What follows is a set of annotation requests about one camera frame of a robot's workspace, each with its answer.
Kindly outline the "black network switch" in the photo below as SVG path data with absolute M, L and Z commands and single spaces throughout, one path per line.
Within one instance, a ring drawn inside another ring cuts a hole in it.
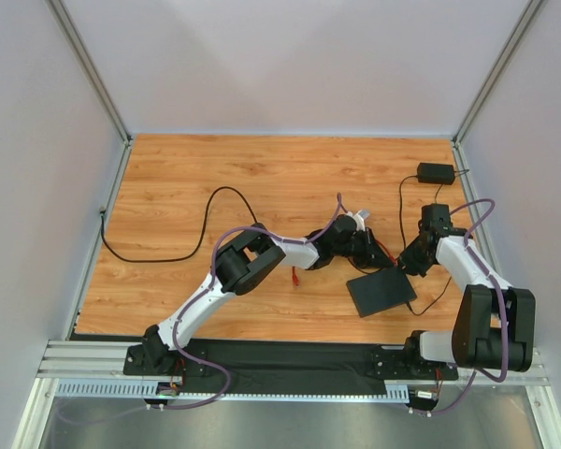
M 361 318 L 413 301 L 417 295 L 404 270 L 398 267 L 367 274 L 346 282 Z

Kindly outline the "aluminium frame post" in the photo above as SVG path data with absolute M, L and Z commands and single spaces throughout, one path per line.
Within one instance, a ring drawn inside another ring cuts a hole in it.
M 513 25 L 503 47 L 486 75 L 481 88 L 471 102 L 456 132 L 453 134 L 452 144 L 456 149 L 459 149 L 463 144 L 491 94 L 506 72 L 525 36 L 546 4 L 546 0 L 530 0 L 525 3 L 522 13 Z
M 118 111 L 111 95 L 109 94 L 108 88 L 99 74 L 99 71 L 94 63 L 94 59 L 89 53 L 83 37 L 76 26 L 65 1 L 47 0 L 46 5 L 60 27 L 65 40 L 77 59 L 86 79 L 93 88 L 94 93 L 107 114 L 112 126 L 116 130 L 119 138 L 124 144 L 128 144 L 132 140 L 132 135 L 125 125 L 122 115 Z

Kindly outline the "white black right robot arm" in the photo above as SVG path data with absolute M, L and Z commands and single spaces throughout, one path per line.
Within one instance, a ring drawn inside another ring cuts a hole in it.
M 473 239 L 421 233 L 398 257 L 408 274 L 444 267 L 463 292 L 451 331 L 423 331 L 422 359 L 476 369 L 502 382 L 533 362 L 536 299 L 503 279 L 481 256 Z

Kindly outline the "left aluminium frame post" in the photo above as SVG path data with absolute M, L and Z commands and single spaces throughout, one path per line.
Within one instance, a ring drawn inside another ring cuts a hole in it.
M 99 74 L 99 71 L 94 63 L 94 59 L 89 53 L 83 37 L 76 26 L 65 1 L 47 0 L 46 5 L 60 27 L 65 40 L 77 59 L 86 79 L 93 88 L 94 93 L 107 114 L 112 126 L 116 130 L 119 138 L 124 144 L 128 144 L 132 140 L 132 135 L 125 125 L 122 115 L 118 111 L 111 95 L 109 94 L 108 88 Z

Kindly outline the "black power adapter brick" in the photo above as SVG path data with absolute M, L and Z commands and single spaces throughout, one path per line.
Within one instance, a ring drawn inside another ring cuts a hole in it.
M 455 170 L 449 164 L 422 162 L 417 166 L 416 176 L 420 183 L 452 185 Z

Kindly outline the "black base mat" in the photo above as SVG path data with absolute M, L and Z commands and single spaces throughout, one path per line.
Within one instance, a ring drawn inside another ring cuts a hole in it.
M 181 377 L 182 391 L 231 394 L 381 395 L 388 381 L 455 381 L 456 369 L 422 360 L 416 337 L 403 345 L 193 339 L 182 353 L 130 340 L 126 376 Z

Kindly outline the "aluminium front rail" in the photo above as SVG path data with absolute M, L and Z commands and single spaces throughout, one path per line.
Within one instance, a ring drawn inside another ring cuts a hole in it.
M 37 376 L 44 378 L 120 377 L 130 341 L 50 340 Z

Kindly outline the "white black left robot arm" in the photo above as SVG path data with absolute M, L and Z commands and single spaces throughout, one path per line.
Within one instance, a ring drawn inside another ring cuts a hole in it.
M 139 348 L 149 373 L 171 374 L 195 331 L 233 297 L 249 294 L 278 266 L 318 270 L 335 257 L 360 269 L 395 265 L 366 226 L 366 213 L 341 213 L 302 238 L 274 234 L 263 224 L 228 231 L 215 246 L 210 270 L 196 291 L 167 319 L 146 329 Z

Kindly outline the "right aluminium frame post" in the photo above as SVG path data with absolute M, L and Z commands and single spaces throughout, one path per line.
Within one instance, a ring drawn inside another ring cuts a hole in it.
M 546 0 L 530 0 L 525 3 L 522 13 L 513 25 L 503 47 L 486 75 L 481 88 L 471 102 L 456 132 L 453 134 L 452 144 L 456 149 L 459 149 L 463 144 L 491 94 L 506 72 L 525 36 L 546 4 Z

